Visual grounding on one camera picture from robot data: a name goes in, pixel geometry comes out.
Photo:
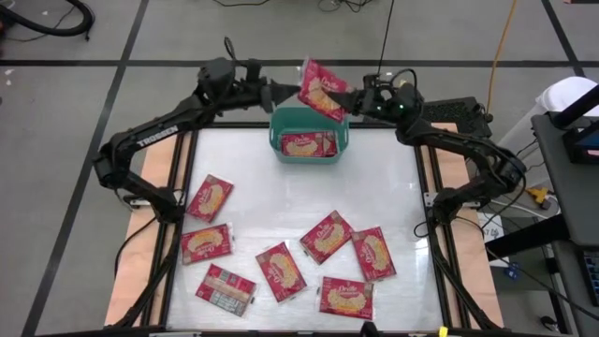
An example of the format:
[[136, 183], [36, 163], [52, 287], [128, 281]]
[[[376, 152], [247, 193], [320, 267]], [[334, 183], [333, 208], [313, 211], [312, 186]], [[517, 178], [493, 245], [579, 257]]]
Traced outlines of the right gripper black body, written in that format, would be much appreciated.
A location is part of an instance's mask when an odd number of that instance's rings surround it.
[[360, 113], [368, 117], [391, 117], [392, 105], [388, 102], [393, 97], [390, 86], [375, 86], [363, 90]]

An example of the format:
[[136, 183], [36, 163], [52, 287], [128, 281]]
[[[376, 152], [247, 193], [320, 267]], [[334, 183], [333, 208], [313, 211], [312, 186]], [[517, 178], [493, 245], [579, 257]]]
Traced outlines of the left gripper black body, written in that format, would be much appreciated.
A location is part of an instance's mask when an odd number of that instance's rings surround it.
[[252, 107], [260, 107], [266, 113], [273, 113], [274, 103], [272, 102], [270, 84], [267, 79], [244, 81], [242, 86], [244, 93], [247, 95], [243, 99], [242, 108], [244, 110]]

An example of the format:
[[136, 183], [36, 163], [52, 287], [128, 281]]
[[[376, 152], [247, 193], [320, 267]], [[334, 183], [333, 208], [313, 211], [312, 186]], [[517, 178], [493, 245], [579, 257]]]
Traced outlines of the red popcorn bag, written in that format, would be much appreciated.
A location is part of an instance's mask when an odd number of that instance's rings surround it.
[[346, 93], [351, 87], [332, 71], [307, 58], [300, 71], [299, 101], [321, 115], [342, 123], [346, 110], [329, 97], [329, 93]]
[[258, 254], [256, 262], [278, 303], [292, 299], [307, 288], [286, 242], [280, 242]]
[[358, 264], [367, 282], [394, 276], [395, 270], [382, 228], [355, 231], [351, 236]]
[[257, 283], [211, 264], [196, 296], [230, 314], [243, 316], [256, 291]]
[[280, 146], [284, 155], [293, 157], [333, 157], [338, 153], [332, 131], [283, 134]]
[[365, 320], [373, 319], [372, 283], [325, 276], [319, 295], [318, 309], [321, 313]]
[[301, 237], [299, 243], [304, 252], [320, 265], [351, 239], [352, 232], [349, 223], [333, 211]]
[[190, 265], [233, 253], [232, 225], [222, 224], [182, 235], [182, 264]]
[[211, 223], [233, 188], [233, 183], [208, 174], [192, 198], [186, 213], [205, 223]]

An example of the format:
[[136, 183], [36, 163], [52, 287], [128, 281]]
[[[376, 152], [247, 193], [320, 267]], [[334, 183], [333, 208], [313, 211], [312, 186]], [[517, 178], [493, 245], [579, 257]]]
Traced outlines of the teal plastic basket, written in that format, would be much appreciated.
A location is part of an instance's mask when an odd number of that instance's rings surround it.
[[[297, 157], [283, 153], [281, 136], [287, 134], [331, 131], [336, 154], [325, 157]], [[278, 108], [270, 117], [270, 146], [280, 162], [286, 164], [335, 164], [349, 143], [349, 120], [340, 123], [308, 107]]]

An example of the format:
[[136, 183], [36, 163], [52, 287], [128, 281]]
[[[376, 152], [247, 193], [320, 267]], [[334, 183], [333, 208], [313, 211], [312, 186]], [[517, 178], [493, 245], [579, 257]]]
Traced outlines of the black computer case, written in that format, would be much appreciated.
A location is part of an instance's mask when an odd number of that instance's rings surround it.
[[472, 96], [427, 102], [423, 118], [431, 123], [454, 124], [462, 134], [492, 136], [486, 110]]

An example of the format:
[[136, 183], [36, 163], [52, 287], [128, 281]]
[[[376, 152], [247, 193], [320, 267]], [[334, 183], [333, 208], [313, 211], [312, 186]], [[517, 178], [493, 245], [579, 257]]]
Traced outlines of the white paper sheet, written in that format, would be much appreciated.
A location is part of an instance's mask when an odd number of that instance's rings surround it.
[[478, 222], [484, 231], [484, 242], [500, 239], [504, 235], [504, 228], [500, 216], [493, 217], [491, 213], [478, 212]]

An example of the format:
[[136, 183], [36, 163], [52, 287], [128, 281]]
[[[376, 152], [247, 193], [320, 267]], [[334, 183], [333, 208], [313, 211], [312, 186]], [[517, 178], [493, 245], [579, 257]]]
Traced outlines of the yellow power plug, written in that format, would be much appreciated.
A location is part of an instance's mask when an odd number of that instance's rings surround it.
[[550, 202], [548, 201], [548, 188], [527, 188], [526, 192], [533, 199], [534, 203], [542, 210], [548, 210], [550, 208]]

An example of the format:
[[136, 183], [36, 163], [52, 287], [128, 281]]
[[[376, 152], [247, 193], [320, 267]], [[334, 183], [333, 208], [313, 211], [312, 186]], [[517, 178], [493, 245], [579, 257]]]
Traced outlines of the white chair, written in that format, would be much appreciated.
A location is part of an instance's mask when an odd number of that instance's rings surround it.
[[560, 112], [581, 98], [597, 83], [583, 77], [569, 77], [555, 82], [534, 101], [531, 109], [499, 141], [499, 145], [514, 154], [535, 140], [532, 118], [547, 111]]

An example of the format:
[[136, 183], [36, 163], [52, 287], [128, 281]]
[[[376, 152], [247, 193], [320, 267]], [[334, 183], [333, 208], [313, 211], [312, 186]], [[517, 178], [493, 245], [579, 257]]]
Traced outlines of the black bar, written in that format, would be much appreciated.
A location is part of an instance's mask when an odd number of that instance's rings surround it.
[[560, 129], [571, 125], [587, 112], [599, 105], [599, 84], [595, 85], [585, 95], [569, 105], [562, 112], [550, 116], [552, 124]]

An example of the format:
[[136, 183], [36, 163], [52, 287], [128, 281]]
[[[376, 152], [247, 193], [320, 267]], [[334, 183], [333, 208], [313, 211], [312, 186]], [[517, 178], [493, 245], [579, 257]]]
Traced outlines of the tan wooden board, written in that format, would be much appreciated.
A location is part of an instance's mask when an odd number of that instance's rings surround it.
[[[189, 134], [177, 136], [147, 148], [140, 176], [158, 187], [181, 188], [190, 138]], [[154, 219], [149, 206], [132, 212], [126, 231], [128, 243], [121, 253], [105, 319], [107, 325], [116, 323], [134, 305], [167, 255], [173, 232], [172, 224], [161, 225]]]
[[[426, 147], [421, 147], [419, 153], [422, 155], [429, 191], [434, 192], [438, 185], [457, 188], [470, 181], [463, 156], [442, 150], [432, 151]], [[504, 322], [483, 234], [476, 228], [478, 225], [476, 210], [463, 208], [452, 222], [449, 234], [445, 234], [442, 227], [437, 228], [439, 243], [444, 256], [449, 256], [449, 244], [453, 244], [464, 287], [488, 318], [502, 327]]]

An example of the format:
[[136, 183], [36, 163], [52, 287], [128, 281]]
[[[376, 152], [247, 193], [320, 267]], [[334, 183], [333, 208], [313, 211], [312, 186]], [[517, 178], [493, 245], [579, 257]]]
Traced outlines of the black desk leg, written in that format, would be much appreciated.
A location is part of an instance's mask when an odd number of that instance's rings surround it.
[[489, 261], [494, 261], [555, 241], [569, 239], [570, 233], [565, 220], [561, 214], [558, 214], [487, 242], [485, 247]]

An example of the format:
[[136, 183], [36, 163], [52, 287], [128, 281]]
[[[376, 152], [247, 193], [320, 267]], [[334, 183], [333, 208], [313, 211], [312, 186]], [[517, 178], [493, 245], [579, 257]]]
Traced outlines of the black tablet with blue screen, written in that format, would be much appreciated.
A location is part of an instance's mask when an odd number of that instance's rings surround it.
[[568, 130], [562, 142], [571, 163], [599, 165], [599, 122]]

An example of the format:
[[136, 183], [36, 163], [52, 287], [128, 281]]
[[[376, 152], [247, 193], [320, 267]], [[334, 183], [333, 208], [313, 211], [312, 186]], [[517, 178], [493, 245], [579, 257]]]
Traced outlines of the dark grey desk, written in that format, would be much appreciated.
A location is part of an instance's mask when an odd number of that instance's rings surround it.
[[563, 131], [547, 115], [535, 115], [532, 125], [571, 240], [580, 246], [599, 246], [599, 165], [572, 163]]

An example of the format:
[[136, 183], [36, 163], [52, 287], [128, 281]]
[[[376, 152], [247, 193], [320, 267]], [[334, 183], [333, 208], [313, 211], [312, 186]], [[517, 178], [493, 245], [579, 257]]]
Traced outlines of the black keyboard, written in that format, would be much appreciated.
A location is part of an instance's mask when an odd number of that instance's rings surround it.
[[583, 251], [581, 264], [591, 302], [595, 307], [599, 307], [599, 251]]

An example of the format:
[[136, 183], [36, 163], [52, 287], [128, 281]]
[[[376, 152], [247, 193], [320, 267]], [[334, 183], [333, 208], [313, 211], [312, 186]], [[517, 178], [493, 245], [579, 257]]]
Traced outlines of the black aluminium table frame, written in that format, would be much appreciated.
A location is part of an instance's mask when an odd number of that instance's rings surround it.
[[[410, 231], [409, 233], [406, 230], [412, 230], [413, 227], [416, 225], [416, 220], [422, 220], [421, 218], [423, 218], [423, 216], [425, 215], [425, 211], [424, 211], [424, 201], [422, 201], [422, 191], [424, 191], [424, 189], [428, 188], [427, 187], [427, 180], [426, 180], [426, 174], [425, 174], [425, 170], [424, 170], [424, 165], [422, 162], [422, 155], [419, 153], [419, 149], [416, 148], [412, 148], [412, 147], [407, 147], [407, 146], [403, 146], [400, 145], [396, 139], [395, 139], [395, 135], [394, 133], [391, 131], [390, 128], [382, 128], [381, 125], [375, 125], [375, 124], [356, 124], [353, 125], [352, 127], [355, 126], [356, 128], [350, 128], [350, 146], [349, 146], [349, 150], [347, 150], [345, 152], [345, 154], [343, 155], [342, 159], [340, 160], [339, 163], [349, 163], [348, 160], [351, 159], [350, 158], [350, 154], [359, 154], [359, 155], [363, 155], [366, 156], [366, 154], [383, 154], [383, 150], [387, 151], [387, 154], [389, 155], [389, 158], [383, 158], [381, 160], [383, 160], [384, 164], [387, 163], [388, 167], [391, 168], [391, 164], [397, 164], [399, 165], [397, 168], [397, 172], [395, 172], [395, 170], [391, 170], [391, 172], [389, 173], [389, 179], [390, 178], [402, 178], [401, 183], [403, 183], [402, 186], [402, 190], [401, 191], [405, 191], [405, 195], [400, 193], [398, 197], [394, 197], [397, 200], [393, 199], [389, 199], [387, 200], [387, 198], [377, 198], [377, 199], [372, 199], [372, 201], [378, 201], [378, 202], [383, 202], [382, 205], [385, 206], [383, 207], [383, 211], [393, 211], [392, 214], [393, 216], [396, 217], [392, 217], [391, 220], [398, 220], [400, 221], [400, 215], [403, 216], [405, 214], [405, 219], [406, 220], [402, 220], [400, 222], [398, 222], [398, 224], [392, 223], [391, 225], [397, 225], [397, 226], [391, 226], [391, 229], [401, 229], [403, 230], [402, 233], [400, 234], [389, 234], [385, 231], [385, 236], [387, 238], [387, 242], [400, 242], [399, 239], [402, 239], [403, 242], [407, 242], [407, 243], [402, 243], [404, 245], [402, 245], [402, 247], [400, 247], [403, 250], [400, 250], [398, 254], [400, 254], [399, 257], [394, 257], [394, 258], [399, 258], [398, 260], [394, 260], [396, 268], [398, 268], [399, 274], [396, 275], [396, 277], [391, 278], [391, 281], [393, 280], [400, 280], [398, 282], [399, 285], [397, 286], [398, 290], [400, 290], [400, 286], [402, 286], [402, 293], [400, 295], [414, 295], [413, 298], [411, 299], [407, 299], [405, 298], [405, 300], [402, 300], [402, 303], [398, 303], [398, 304], [403, 304], [405, 303], [406, 305], [408, 304], [408, 300], [411, 300], [410, 303], [413, 304], [409, 304], [408, 305], [408, 312], [405, 312], [406, 314], [415, 314], [416, 313], [416, 309], [423, 309], [424, 306], [418, 306], [420, 304], [424, 304], [424, 300], [430, 300], [430, 299], [437, 299], [436, 297], [434, 297], [433, 295], [438, 295], [438, 300], [434, 300], [434, 305], [433, 305], [433, 309], [436, 309], [437, 307], [439, 308], [447, 308], [447, 311], [449, 312], [449, 318], [451, 318], [453, 325], [458, 326], [461, 325], [461, 323], [459, 323], [460, 321], [460, 308], [458, 305], [458, 294], [457, 291], [453, 289], [452, 285], [449, 283], [448, 279], [444, 279], [444, 287], [445, 290], [441, 289], [438, 290], [437, 288], [443, 288], [442, 286], [437, 286], [437, 281], [435, 281], [435, 277], [437, 277], [437, 274], [435, 274], [434, 271], [434, 266], [433, 266], [433, 262], [431, 262], [431, 253], [430, 253], [430, 249], [428, 247], [428, 242], [427, 241], [422, 241], [424, 239], [418, 239], [414, 236], [414, 234]], [[270, 164], [270, 162], [274, 163], [273, 165], [275, 165], [276, 169], [294, 169], [294, 168], [307, 168], [307, 169], [335, 169], [337, 167], [339, 167], [339, 163], [335, 164], [335, 165], [291, 165], [291, 164], [282, 164], [280, 163], [277, 159], [275, 159], [274, 154], [272, 153], [272, 150], [269, 150], [270, 146], [267, 144], [266, 139], [266, 133], [267, 133], [267, 124], [266, 122], [264, 123], [233, 123], [233, 122], [226, 122], [226, 123], [217, 123], [216, 125], [214, 125], [211, 128], [207, 128], [204, 129], [203, 131], [198, 131], [198, 136], [197, 136], [197, 140], [194, 140], [195, 143], [194, 145], [196, 145], [195, 151], [196, 153], [200, 153], [201, 151], [204, 151], [206, 146], [206, 144], [208, 144], [209, 142], [209, 137], [208, 136], [223, 136], [225, 137], [224, 140], [222, 140], [222, 142], [224, 142], [225, 140], [228, 141], [228, 143], [230, 143], [232, 140], [234, 139], [241, 139], [243, 140], [242, 142], [246, 142], [247, 144], [250, 144], [250, 136], [256, 134], [257, 136], [260, 136], [258, 139], [254, 139], [252, 140], [252, 147], [256, 150], [256, 151], [260, 151], [260, 154], [262, 155], [262, 157], [264, 157], [265, 159], [260, 159], [259, 163], [250, 163], [253, 164], [252, 169], [254, 169], [254, 167], [257, 168], [257, 164]], [[195, 160], [195, 163], [193, 165], [193, 169], [194, 172], [190, 173], [191, 176], [193, 176], [194, 174], [196, 174], [197, 176], [199, 176], [199, 171], [201, 169], [201, 165], [203, 164], [207, 164], [207, 158], [208, 155], [212, 155], [212, 154], [216, 154], [217, 151], [220, 150], [214, 150], [215, 147], [210, 147], [209, 152], [207, 154], [191, 154], [192, 153], [192, 146], [189, 144], [189, 150], [188, 150], [188, 155], [187, 155], [187, 162], [192, 161], [191, 158], [192, 156], [194, 157], [193, 160]], [[407, 211], [408, 210], [408, 201], [412, 202], [412, 204], [410, 204], [412, 208], [410, 208], [410, 210], [415, 210], [416, 215], [412, 216], [410, 219], [416, 219], [416, 220], [407, 220]], [[426, 276], [425, 274], [423, 274], [422, 272], [424, 272], [424, 267], [427, 267], [427, 272], [431, 271], [434, 277], [433, 277], [433, 283], [428, 283], [428, 284], [424, 284], [424, 281], [418, 281], [416, 282], [416, 277], [420, 274], [422, 274], [424, 276]], [[157, 325], [158, 321], [160, 320], [160, 315], [161, 314], [165, 314], [165, 315], [171, 315], [172, 314], [172, 310], [170, 310], [170, 303], [172, 303], [172, 301], [174, 300], [174, 295], [173, 292], [175, 289], [175, 286], [172, 286], [172, 288], [167, 289], [168, 287], [166, 286], [166, 284], [163, 284], [164, 282], [161, 281], [161, 283], [159, 284], [159, 287], [155, 290], [155, 296], [153, 296], [153, 301], [154, 302], [158, 302], [158, 304], [154, 304], [154, 308], [156, 306], [160, 307], [158, 309], [152, 309], [153, 311], [151, 312], [150, 316], [150, 321], [151, 325]]]

